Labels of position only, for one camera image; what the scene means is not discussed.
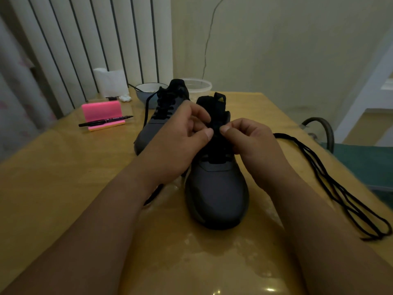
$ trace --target bowl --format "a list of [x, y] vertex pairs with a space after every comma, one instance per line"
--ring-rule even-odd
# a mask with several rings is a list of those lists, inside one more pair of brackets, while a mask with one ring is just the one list
[[[154, 94], [155, 92], [157, 92], [160, 87], [168, 88], [168, 85], [161, 84], [161, 83], [145, 83], [145, 84], [137, 85], [136, 88], [142, 90], [143, 92], [140, 92], [135, 89], [136, 97], [138, 97], [138, 99], [142, 101], [146, 107], [146, 100], [148, 99], [148, 97]], [[149, 109], [155, 109], [156, 107], [157, 107], [157, 94], [154, 95], [149, 100]]]
[[196, 100], [200, 96], [209, 95], [212, 85], [211, 82], [202, 79], [187, 78], [183, 79], [185, 86], [187, 87], [188, 93], [190, 94], [190, 100], [197, 102]]

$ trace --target table surface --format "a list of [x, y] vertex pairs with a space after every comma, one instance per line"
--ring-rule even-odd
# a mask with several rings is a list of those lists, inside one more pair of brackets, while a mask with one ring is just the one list
[[[223, 93], [232, 119], [250, 118], [307, 144], [333, 178], [393, 223], [391, 210], [268, 98], [260, 93]], [[134, 118], [91, 133], [77, 127], [84, 122], [77, 109], [0, 165], [0, 289], [49, 247], [133, 160], [144, 108], [133, 97], [122, 109], [125, 115], [133, 111]], [[295, 170], [332, 205], [296, 146], [279, 143]], [[270, 198], [239, 157], [237, 161], [250, 191], [242, 223], [226, 231], [195, 223], [185, 205], [184, 179], [176, 179], [142, 210], [120, 294], [305, 294], [294, 250]], [[337, 217], [344, 219], [342, 212]], [[393, 265], [393, 237], [369, 245]]]

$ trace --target sneaker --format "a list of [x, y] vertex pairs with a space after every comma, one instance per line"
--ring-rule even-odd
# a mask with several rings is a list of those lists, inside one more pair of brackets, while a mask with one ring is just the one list
[[173, 113], [182, 104], [182, 102], [186, 99], [190, 99], [188, 90], [184, 84], [184, 80], [171, 80], [168, 88], [164, 89], [160, 87], [160, 89], [157, 91], [158, 105], [153, 116], [147, 123], [147, 117], [149, 112], [148, 101], [153, 95], [151, 95], [146, 101], [145, 122], [143, 125], [143, 129], [136, 137], [134, 143], [134, 150], [136, 155], [139, 155], [143, 151], [143, 149], [153, 139], [155, 134], [168, 121], [168, 119], [173, 115]]
[[191, 163], [185, 182], [186, 203], [191, 215], [206, 228], [233, 228], [248, 209], [249, 194], [232, 144], [220, 134], [220, 127], [230, 121], [226, 97], [219, 93], [201, 96], [197, 104], [210, 114], [214, 135]]

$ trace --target forearm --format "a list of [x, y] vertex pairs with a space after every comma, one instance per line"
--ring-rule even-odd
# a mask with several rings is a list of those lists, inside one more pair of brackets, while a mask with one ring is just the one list
[[267, 191], [312, 294], [387, 294], [393, 289], [391, 266], [299, 176], [288, 174]]
[[116, 293], [136, 219], [153, 189], [135, 165], [127, 166], [4, 294]]

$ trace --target vertical blinds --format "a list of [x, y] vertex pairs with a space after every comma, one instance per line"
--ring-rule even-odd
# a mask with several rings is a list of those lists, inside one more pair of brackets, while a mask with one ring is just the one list
[[10, 0], [64, 114], [96, 97], [93, 69], [173, 77], [171, 0]]

